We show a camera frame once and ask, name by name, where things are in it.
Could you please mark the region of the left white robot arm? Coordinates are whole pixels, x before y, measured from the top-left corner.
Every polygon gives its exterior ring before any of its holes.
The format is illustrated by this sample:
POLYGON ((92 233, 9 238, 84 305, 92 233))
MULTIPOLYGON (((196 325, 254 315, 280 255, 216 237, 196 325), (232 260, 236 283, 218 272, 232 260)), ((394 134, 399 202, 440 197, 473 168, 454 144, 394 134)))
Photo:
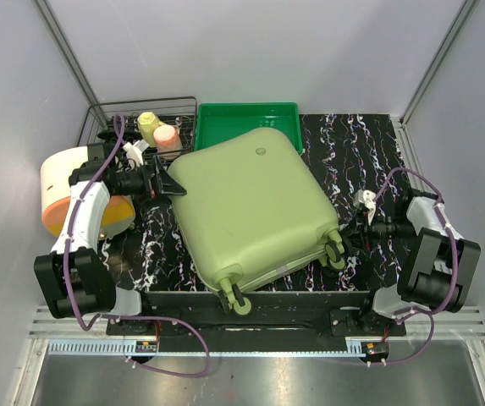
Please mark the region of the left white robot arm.
POLYGON ((136 291, 117 288, 97 253, 102 218, 113 197, 184 196, 186 189, 163 167, 159 158, 129 171, 118 162, 118 147, 107 143, 79 149, 84 160, 69 170, 69 207, 58 239, 47 255, 36 257, 34 273, 56 319, 83 315, 124 317, 137 335, 148 333, 154 315, 142 307, 136 291))

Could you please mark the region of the green hard-shell suitcase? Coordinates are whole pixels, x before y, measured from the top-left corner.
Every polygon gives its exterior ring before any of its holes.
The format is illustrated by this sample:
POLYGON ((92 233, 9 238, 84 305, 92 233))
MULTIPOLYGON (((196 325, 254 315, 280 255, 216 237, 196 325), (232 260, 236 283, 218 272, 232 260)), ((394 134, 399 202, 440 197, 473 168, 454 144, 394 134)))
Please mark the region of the green hard-shell suitcase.
POLYGON ((282 132, 253 129, 168 174, 186 191, 172 207, 196 274, 225 311, 249 314, 247 293, 312 261, 344 269, 337 212, 282 132))

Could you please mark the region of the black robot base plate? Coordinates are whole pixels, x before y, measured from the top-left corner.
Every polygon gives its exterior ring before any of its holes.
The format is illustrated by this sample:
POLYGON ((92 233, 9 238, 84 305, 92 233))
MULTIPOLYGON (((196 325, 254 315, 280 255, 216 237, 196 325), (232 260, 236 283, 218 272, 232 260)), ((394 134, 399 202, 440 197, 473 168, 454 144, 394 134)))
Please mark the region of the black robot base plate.
POLYGON ((254 292, 245 295, 251 302, 248 315, 225 311, 219 298, 209 292, 152 292, 144 295, 148 315, 186 321, 203 332, 229 328, 292 327, 335 337, 403 337, 406 328, 390 325, 371 331, 358 321, 359 310, 368 292, 254 292))

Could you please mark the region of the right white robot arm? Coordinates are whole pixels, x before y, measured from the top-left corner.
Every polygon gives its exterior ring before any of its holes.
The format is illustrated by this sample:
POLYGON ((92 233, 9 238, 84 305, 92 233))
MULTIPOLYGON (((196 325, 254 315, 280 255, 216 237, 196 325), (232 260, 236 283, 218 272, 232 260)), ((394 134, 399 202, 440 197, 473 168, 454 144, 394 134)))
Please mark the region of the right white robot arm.
POLYGON ((410 239, 413 245, 397 283, 368 294, 355 314, 360 332, 374 335, 386 322, 408 315, 455 313, 465 304, 481 255, 478 243, 450 225, 436 195, 416 190, 400 205, 398 220, 367 222, 359 231, 366 248, 374 239, 410 239))

